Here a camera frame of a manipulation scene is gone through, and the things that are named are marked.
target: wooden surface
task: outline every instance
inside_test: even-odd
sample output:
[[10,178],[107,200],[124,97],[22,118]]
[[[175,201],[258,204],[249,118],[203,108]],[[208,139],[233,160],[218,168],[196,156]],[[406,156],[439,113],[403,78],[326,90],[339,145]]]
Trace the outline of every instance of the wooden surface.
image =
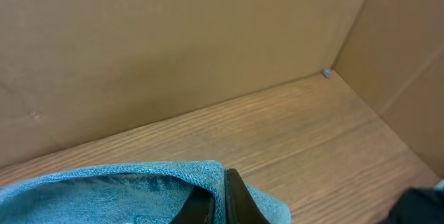
[[312,76],[0,170],[0,184],[79,166],[218,160],[294,223],[375,223],[438,182],[339,78]]
[[0,167],[319,72],[363,0],[0,0]]
[[444,0],[367,0],[338,74],[444,177]]

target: brown wall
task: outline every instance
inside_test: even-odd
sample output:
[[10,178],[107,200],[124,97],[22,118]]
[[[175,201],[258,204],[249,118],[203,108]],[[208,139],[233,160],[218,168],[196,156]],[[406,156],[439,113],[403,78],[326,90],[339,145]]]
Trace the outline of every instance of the brown wall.
[[301,78],[363,0],[0,0],[0,166]]
[[367,0],[335,69],[444,177],[444,0]]

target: blue terry cloth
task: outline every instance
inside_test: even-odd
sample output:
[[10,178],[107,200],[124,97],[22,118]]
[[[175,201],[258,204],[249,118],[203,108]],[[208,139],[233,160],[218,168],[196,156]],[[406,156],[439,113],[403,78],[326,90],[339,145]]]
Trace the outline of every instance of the blue terry cloth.
[[[0,223],[169,223],[193,187],[214,195],[214,223],[225,223],[224,171],[215,161],[91,166],[0,188]],[[291,222],[281,201],[247,185],[265,218]]]

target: blue fabric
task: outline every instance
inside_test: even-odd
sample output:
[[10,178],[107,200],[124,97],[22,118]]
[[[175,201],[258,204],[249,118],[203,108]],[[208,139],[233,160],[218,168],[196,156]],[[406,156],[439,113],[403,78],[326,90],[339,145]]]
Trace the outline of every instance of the blue fabric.
[[[92,166],[0,188],[0,223],[169,223],[193,187],[214,195],[225,223],[224,171],[215,161]],[[270,223],[291,222],[281,201],[247,185]]]

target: dark object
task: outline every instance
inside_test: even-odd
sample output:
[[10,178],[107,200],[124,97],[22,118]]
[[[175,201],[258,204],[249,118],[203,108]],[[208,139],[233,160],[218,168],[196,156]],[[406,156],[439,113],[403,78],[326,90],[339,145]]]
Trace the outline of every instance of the dark object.
[[407,189],[380,224],[444,223],[444,192],[435,189]]
[[[228,224],[270,224],[235,169],[225,171],[225,211]],[[213,217],[213,195],[201,187],[194,187],[171,224],[213,224]]]

